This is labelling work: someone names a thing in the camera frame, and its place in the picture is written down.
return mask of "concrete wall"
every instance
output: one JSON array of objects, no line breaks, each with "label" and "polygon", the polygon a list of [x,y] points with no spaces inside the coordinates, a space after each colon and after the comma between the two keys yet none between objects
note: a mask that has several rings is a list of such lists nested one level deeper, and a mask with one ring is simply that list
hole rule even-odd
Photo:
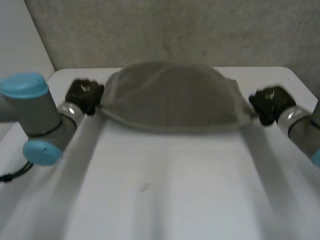
[{"label": "concrete wall", "polygon": [[56,70],[285,66],[320,97],[319,0],[25,0]]}]

